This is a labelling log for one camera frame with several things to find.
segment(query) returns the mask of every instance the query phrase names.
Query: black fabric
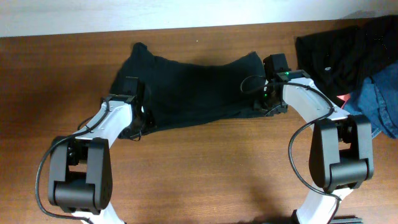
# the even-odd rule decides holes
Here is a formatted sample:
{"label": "black fabric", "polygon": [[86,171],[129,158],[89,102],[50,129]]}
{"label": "black fabric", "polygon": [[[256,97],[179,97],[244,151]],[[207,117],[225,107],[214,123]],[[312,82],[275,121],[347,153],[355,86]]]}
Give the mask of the black fabric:
{"label": "black fabric", "polygon": [[362,85],[366,77],[380,72],[398,59],[398,16],[376,18],[362,28],[298,37],[299,69],[314,79],[317,87],[338,105],[336,96]]}
{"label": "black fabric", "polygon": [[[147,46],[136,43],[110,93],[128,94],[123,91],[126,77],[138,77],[145,83],[143,105],[155,121],[154,129],[143,131],[147,134],[218,119],[262,116],[253,110],[254,100],[260,96],[244,95],[239,90],[241,82],[250,75],[265,76],[255,52],[227,65],[200,66],[153,56]],[[264,79],[254,78],[244,88],[263,84]],[[130,91],[136,92],[133,86]]]}

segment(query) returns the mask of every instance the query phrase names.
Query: blue denim clothing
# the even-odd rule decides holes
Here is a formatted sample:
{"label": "blue denim clothing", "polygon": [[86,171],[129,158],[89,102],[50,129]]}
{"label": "blue denim clothing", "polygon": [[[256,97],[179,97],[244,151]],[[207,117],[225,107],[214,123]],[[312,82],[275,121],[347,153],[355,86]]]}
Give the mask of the blue denim clothing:
{"label": "blue denim clothing", "polygon": [[398,138],[398,61],[366,78],[344,106],[351,114],[364,114],[372,124],[372,138],[381,131]]}

